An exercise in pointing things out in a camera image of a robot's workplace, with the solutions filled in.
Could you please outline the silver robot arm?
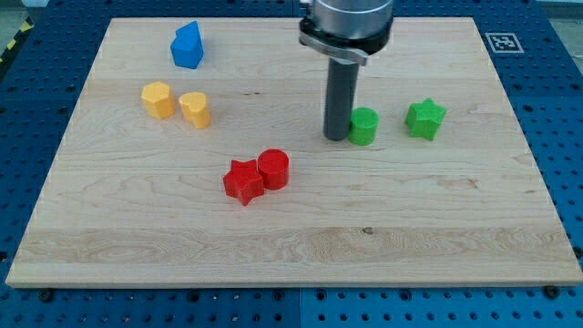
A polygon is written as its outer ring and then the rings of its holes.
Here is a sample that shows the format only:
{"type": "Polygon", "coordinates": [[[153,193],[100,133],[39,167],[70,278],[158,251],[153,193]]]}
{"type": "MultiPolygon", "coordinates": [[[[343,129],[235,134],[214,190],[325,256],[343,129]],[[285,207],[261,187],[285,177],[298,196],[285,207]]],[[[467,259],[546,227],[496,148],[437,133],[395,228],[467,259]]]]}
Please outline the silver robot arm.
{"type": "Polygon", "coordinates": [[[343,64],[364,66],[388,43],[394,0],[302,1],[299,42],[343,64]]]}

